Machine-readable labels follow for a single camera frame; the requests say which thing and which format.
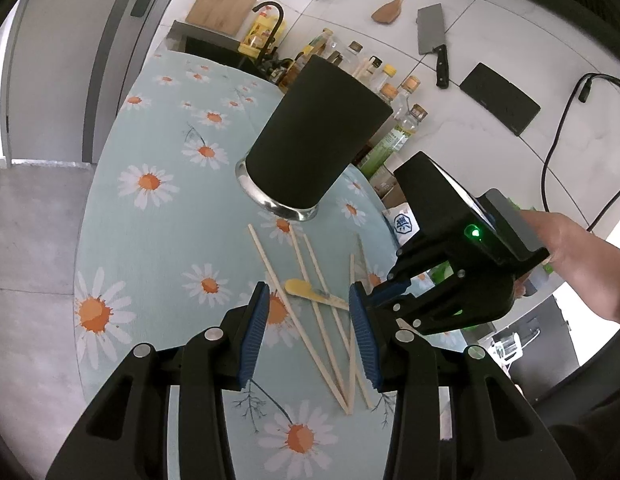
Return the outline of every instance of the door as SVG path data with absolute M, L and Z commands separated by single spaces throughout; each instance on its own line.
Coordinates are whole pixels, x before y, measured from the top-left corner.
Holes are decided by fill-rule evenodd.
M 23 0 L 4 67 L 10 158 L 98 160 L 118 109 L 113 96 L 138 74 L 131 60 L 148 50 L 168 2 Z

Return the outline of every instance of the table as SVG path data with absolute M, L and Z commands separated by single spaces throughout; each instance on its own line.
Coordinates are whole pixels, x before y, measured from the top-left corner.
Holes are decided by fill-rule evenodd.
M 347 298 L 350 254 L 358 254 L 356 233 L 367 259 L 367 269 L 359 262 L 357 279 L 369 274 L 379 282 L 392 267 L 397 244 L 383 204 L 354 167 L 303 224 L 276 218 L 240 189 L 234 165 L 281 98 L 270 83 L 188 54 L 162 51 L 146 63 L 101 155 L 76 257 L 75 332 L 88 400 L 135 344 L 185 344 L 218 324 L 228 308 L 247 303 L 254 283 L 264 280 L 274 290 L 248 223 L 280 281 L 301 278 L 291 229 L 299 240 L 309 237 L 330 292 L 341 298 Z M 415 280 L 412 292 L 428 286 Z M 291 299 L 329 368 L 309 302 Z M 323 317 L 347 380 L 344 345 L 328 310 Z M 429 340 L 465 346 L 460 332 Z M 365 381 L 377 408 L 366 409 L 357 389 L 355 412 L 345 415 L 276 295 L 254 380 L 262 389 L 250 383 L 242 393 L 223 394 L 238 479 L 382 478 L 392 397 L 381 397 Z M 168 433 L 175 438 L 174 424 Z M 168 462 L 178 478 L 174 444 Z

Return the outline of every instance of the green led light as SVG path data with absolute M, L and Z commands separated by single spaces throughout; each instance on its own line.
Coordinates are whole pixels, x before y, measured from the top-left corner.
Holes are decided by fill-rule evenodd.
M 470 239 L 480 240 L 483 236 L 483 233 L 478 226 L 470 224 L 465 228 L 465 236 Z

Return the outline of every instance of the black cutting board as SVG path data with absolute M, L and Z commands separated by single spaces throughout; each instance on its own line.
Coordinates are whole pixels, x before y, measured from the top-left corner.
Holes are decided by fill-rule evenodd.
M 517 137 L 541 107 L 502 75 L 479 63 L 459 86 Z

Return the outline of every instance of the silver screw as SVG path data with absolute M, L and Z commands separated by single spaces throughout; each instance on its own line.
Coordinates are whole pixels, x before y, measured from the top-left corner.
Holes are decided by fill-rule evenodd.
M 470 346 L 470 349 L 468 350 L 468 355 L 472 358 L 472 359 L 483 359 L 485 357 L 485 350 L 483 349 L 483 347 L 481 346 Z
M 394 334 L 394 337 L 402 343 L 410 343 L 414 341 L 414 334 L 409 330 L 398 330 L 397 333 Z
M 203 334 L 208 341 L 216 341 L 223 337 L 223 330 L 221 330 L 218 326 L 213 326 L 205 331 Z
M 132 355 L 134 357 L 146 357 L 151 351 L 150 345 L 146 343 L 141 343 L 140 345 L 135 346 L 135 349 L 132 351 Z

